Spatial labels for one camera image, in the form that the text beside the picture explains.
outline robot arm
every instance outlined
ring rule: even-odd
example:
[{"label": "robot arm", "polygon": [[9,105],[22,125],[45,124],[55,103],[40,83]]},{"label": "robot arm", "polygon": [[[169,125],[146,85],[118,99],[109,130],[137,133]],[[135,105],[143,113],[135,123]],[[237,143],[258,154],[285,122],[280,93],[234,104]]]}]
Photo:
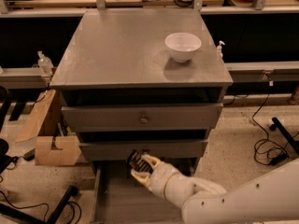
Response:
[{"label": "robot arm", "polygon": [[152,172],[132,176],[156,196],[181,210],[185,224],[225,224],[299,219],[299,160],[226,191],[199,177],[183,175],[150,155],[141,159]]}]

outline drawer knob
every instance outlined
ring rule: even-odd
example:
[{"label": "drawer knob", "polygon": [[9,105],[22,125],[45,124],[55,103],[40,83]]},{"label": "drawer knob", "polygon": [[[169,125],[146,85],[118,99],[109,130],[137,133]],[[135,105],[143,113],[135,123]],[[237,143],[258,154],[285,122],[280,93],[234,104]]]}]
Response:
[{"label": "drawer knob", "polygon": [[141,116],[139,121],[140,121],[140,123],[142,123],[142,124],[146,124],[146,123],[149,122],[149,118],[146,117],[146,116]]}]

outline cabinet top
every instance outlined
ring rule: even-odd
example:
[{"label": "cabinet top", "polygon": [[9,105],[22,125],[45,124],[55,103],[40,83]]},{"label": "cabinet top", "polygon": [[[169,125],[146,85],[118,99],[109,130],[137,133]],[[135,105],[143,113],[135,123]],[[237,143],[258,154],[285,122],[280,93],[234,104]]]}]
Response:
[{"label": "cabinet top", "polygon": [[[165,38],[197,35],[199,52],[171,59]],[[198,11],[190,8],[90,10],[82,18],[50,83],[54,89],[229,86],[222,58]]]}]

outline floor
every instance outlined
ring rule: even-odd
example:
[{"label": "floor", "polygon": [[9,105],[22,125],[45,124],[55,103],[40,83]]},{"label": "floor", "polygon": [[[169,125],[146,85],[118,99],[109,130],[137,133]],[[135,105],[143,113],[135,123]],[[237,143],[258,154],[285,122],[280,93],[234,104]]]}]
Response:
[{"label": "floor", "polygon": [[[270,139],[281,145],[285,145],[286,140],[278,130],[269,131],[271,118],[277,117],[291,135],[299,133],[299,105],[289,105],[287,102],[289,97],[290,95],[270,95],[265,105],[255,115],[255,120],[270,133]],[[265,132],[253,121],[252,116],[266,98],[267,95],[225,97],[225,107],[216,129],[211,132],[205,155],[197,167],[196,176],[217,182],[230,190],[297,158],[292,148],[287,147],[291,158],[277,166],[263,166],[253,159],[254,144],[265,138]],[[14,142],[27,118],[28,114],[24,113],[18,121],[6,120],[0,133],[0,137],[9,143],[7,154],[10,156],[22,156],[34,147],[35,140],[18,144]],[[50,210],[47,218],[67,188],[70,185],[78,187],[78,196],[71,199],[82,209],[78,223],[90,223],[95,176],[88,163],[69,167],[37,166],[34,160],[25,161],[19,158],[17,166],[13,170],[5,170],[1,176],[3,181],[0,186],[7,189],[12,203],[19,207],[48,203]],[[78,218],[79,211],[76,206],[75,210],[75,218],[71,223],[75,223]],[[22,211],[43,219],[46,207]],[[67,206],[57,223],[67,223],[71,217],[72,209]],[[0,217],[0,223],[15,222]]]}]

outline bowl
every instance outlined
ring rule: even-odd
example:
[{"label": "bowl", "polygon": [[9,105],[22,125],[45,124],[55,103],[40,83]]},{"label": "bowl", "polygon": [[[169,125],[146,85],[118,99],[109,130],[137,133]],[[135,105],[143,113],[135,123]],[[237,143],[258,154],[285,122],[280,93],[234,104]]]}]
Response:
[{"label": "bowl", "polygon": [[192,59],[202,45],[201,40],[188,33],[175,33],[165,39],[168,52],[178,63],[186,63]]}]

